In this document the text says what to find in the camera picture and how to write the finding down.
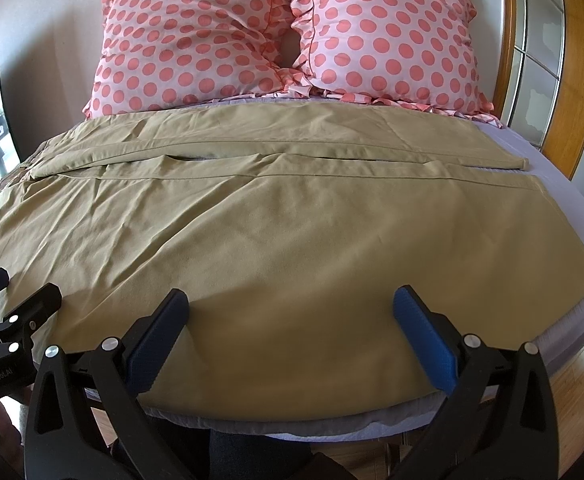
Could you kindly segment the left polka dot pillow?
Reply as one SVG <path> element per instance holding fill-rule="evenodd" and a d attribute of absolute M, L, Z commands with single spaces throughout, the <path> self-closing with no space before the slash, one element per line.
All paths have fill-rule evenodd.
<path fill-rule="evenodd" d="M 103 39 L 85 117 L 308 96 L 304 76 L 282 64 L 290 1 L 101 0 Z"/>

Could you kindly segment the polka dot pillow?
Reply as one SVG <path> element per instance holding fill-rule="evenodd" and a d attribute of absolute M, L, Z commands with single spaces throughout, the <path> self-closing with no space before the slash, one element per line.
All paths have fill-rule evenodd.
<path fill-rule="evenodd" d="M 308 96 L 304 76 L 282 64 L 290 1 L 101 0 L 103 39 L 85 117 Z"/>
<path fill-rule="evenodd" d="M 286 90 L 497 125 L 480 89 L 473 0 L 291 0 Z"/>

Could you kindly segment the wooden framed wardrobe door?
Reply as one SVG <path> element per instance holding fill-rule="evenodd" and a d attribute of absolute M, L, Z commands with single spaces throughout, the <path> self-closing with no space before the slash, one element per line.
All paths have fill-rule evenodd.
<path fill-rule="evenodd" d="M 567 178 L 584 152 L 584 0 L 474 0 L 470 26 L 501 122 Z"/>

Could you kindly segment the right polka dot pillow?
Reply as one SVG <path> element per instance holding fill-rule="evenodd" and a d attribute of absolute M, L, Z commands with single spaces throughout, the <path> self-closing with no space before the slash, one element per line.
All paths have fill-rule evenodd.
<path fill-rule="evenodd" d="M 480 89 L 473 0 L 291 0 L 286 90 L 497 125 Z"/>

